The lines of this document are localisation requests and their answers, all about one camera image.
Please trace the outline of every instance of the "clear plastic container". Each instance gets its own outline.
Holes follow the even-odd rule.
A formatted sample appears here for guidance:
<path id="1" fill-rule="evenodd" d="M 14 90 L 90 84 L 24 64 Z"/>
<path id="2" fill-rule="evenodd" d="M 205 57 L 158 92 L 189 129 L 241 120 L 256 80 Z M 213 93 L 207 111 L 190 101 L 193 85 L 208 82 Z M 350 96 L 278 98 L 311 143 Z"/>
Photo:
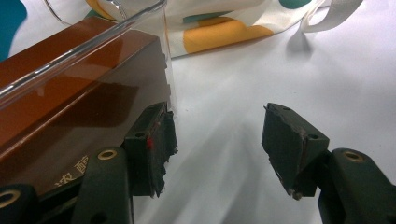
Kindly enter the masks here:
<path id="1" fill-rule="evenodd" d="M 140 6 L 116 23 L 96 20 L 103 31 L 89 38 L 91 19 L 73 25 L 51 8 L 68 28 L 0 63 L 0 186 L 28 183 L 45 193 L 81 176 L 93 151 L 120 146 L 147 106 L 168 101 L 176 112 L 165 4 Z M 57 44 L 66 31 L 81 34 L 81 44 Z"/>

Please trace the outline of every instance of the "cloth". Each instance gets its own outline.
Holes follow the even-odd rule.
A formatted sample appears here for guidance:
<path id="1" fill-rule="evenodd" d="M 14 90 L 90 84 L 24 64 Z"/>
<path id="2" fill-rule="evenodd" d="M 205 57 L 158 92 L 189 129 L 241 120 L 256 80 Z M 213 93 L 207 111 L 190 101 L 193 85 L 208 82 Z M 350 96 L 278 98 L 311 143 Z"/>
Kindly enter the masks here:
<path id="1" fill-rule="evenodd" d="M 27 11 L 19 0 L 0 1 L 0 62 L 8 57 L 12 40 Z"/>
<path id="2" fill-rule="evenodd" d="M 303 19 L 302 31 L 329 30 L 346 20 L 362 0 L 169 0 L 165 10 L 172 57 L 278 34 Z M 141 7 L 131 1 L 87 0 L 105 18 L 122 21 Z M 323 22 L 309 20 L 330 5 Z"/>

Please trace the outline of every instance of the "brown rectangular block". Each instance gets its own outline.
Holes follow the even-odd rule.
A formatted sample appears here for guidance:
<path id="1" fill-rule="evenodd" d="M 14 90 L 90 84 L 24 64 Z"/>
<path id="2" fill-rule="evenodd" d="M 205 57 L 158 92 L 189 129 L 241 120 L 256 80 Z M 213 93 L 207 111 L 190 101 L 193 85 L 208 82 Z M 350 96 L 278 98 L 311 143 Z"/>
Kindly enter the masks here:
<path id="1" fill-rule="evenodd" d="M 89 18 L 0 63 L 0 87 L 101 34 Z M 157 36 L 128 31 L 0 110 L 0 185 L 39 194 L 82 175 L 87 155 L 118 147 L 143 109 L 170 89 Z"/>

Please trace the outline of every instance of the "white surface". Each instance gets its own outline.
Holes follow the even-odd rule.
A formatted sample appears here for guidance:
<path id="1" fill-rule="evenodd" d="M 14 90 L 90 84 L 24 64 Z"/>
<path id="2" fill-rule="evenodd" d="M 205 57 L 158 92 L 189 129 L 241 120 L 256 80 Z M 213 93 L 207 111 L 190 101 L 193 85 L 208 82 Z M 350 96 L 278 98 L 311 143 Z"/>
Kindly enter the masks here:
<path id="1" fill-rule="evenodd" d="M 47 31 L 61 29 L 44 18 Z M 395 28 L 394 1 L 364 0 L 327 32 L 304 36 L 296 25 L 174 59 L 179 152 L 167 164 L 161 197 L 134 198 L 136 223 L 321 223 L 318 199 L 289 197 L 262 149 L 263 106 L 270 102 L 325 133 L 330 150 L 369 155 L 396 183 Z M 21 33 L 29 29 L 25 23 Z M 42 29 L 17 38 L 35 42 L 48 35 Z"/>

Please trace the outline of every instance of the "brass insert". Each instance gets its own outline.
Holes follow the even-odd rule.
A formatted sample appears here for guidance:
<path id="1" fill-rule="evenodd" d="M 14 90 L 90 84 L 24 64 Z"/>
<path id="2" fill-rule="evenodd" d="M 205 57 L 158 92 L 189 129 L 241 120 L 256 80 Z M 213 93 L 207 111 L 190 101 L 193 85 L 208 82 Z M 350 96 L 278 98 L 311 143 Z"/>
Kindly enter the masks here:
<path id="1" fill-rule="evenodd" d="M 10 204 L 17 201 L 18 198 L 20 198 L 20 196 L 21 196 L 21 193 L 16 189 L 8 189 L 4 192 L 1 192 L 0 193 L 0 208 L 9 206 Z"/>
<path id="2" fill-rule="evenodd" d="M 352 152 L 352 151 L 345 151 L 344 155 L 350 161 L 355 161 L 355 162 L 363 162 L 364 161 L 364 158 L 360 154 Z"/>
<path id="3" fill-rule="evenodd" d="M 98 159 L 101 161 L 111 160 L 117 156 L 117 151 L 114 149 L 104 150 L 98 155 Z"/>

